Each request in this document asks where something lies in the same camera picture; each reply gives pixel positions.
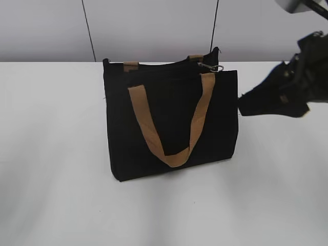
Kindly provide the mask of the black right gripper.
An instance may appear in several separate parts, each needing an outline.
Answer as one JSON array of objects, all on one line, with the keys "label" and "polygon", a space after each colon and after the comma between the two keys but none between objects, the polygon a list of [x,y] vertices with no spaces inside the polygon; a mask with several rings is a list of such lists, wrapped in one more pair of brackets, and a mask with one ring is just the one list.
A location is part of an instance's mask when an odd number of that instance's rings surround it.
[{"label": "black right gripper", "polygon": [[298,42],[299,53],[281,62],[252,90],[238,99],[242,116],[303,117],[307,103],[327,103],[327,35],[313,32]]}]

